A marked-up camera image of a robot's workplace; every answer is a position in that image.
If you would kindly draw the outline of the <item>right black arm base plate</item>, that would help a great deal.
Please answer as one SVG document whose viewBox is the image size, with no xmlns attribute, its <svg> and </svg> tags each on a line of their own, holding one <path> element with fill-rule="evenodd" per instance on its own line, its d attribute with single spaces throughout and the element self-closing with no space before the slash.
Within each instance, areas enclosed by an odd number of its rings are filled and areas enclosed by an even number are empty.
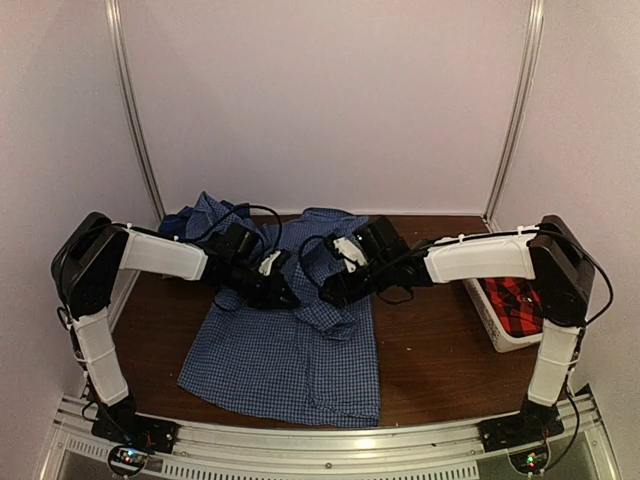
<svg viewBox="0 0 640 480">
<path fill-rule="evenodd" d="M 514 414 L 483 420 L 478 425 L 478 432 L 484 451 L 494 452 L 542 443 L 549 437 L 562 434 L 564 426 L 559 419 L 544 424 L 539 419 Z"/>
</svg>

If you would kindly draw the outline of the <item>blue small-check long sleeve shirt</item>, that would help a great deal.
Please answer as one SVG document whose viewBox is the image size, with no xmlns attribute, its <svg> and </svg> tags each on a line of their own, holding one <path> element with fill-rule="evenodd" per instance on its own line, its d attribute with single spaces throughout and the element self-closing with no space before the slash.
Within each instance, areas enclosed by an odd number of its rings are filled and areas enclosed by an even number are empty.
<svg viewBox="0 0 640 480">
<path fill-rule="evenodd" d="M 263 247 L 291 252 L 283 273 L 301 306 L 257 310 L 235 291 L 220 289 L 183 364 L 179 386 L 243 415 L 313 426 L 377 426 L 381 398 L 371 301 L 336 308 L 321 301 L 315 287 L 344 268 L 323 248 L 322 238 L 348 236 L 367 217 L 308 208 L 283 226 L 259 227 L 207 193 L 193 209 L 189 239 L 238 222 L 258 233 Z"/>
</svg>

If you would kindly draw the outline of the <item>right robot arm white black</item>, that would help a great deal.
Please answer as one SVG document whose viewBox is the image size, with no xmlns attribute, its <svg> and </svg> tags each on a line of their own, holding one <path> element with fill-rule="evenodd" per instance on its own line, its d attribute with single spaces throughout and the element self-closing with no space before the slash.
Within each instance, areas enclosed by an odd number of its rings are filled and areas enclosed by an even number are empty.
<svg viewBox="0 0 640 480">
<path fill-rule="evenodd" d="M 581 339 L 596 318 L 588 313 L 594 278 L 604 272 L 556 215 L 515 230 L 481 233 L 409 246 L 386 217 L 348 237 L 330 241 L 343 271 L 323 281 L 321 300 L 345 307 L 400 287 L 412 292 L 452 281 L 526 279 L 535 284 L 543 311 L 541 343 L 532 378 L 512 430 L 530 442 L 555 418 L 555 407 L 578 358 Z"/>
</svg>

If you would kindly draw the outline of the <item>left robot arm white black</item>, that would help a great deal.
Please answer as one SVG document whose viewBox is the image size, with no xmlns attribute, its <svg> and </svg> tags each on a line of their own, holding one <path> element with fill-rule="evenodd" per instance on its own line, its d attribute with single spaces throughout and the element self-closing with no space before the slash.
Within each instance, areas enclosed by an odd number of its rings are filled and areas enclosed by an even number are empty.
<svg viewBox="0 0 640 480">
<path fill-rule="evenodd" d="M 169 237 L 90 213 L 52 260 L 50 271 L 79 364 L 104 425 L 123 444 L 144 433 L 110 333 L 109 305 L 120 271 L 131 270 L 231 289 L 256 309 L 295 309 L 300 301 L 282 272 L 290 253 L 251 260 L 259 235 L 239 223 L 206 242 Z"/>
</svg>

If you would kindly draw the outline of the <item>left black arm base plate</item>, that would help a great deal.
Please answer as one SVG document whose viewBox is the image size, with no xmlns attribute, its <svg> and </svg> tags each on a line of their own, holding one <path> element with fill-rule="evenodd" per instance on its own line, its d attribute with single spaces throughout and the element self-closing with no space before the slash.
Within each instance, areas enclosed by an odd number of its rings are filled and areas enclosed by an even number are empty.
<svg viewBox="0 0 640 480">
<path fill-rule="evenodd" d="M 98 438 L 165 454 L 173 452 L 177 431 L 178 424 L 173 421 L 138 415 L 130 427 L 118 428 L 110 420 L 98 418 L 91 428 L 92 435 Z"/>
</svg>

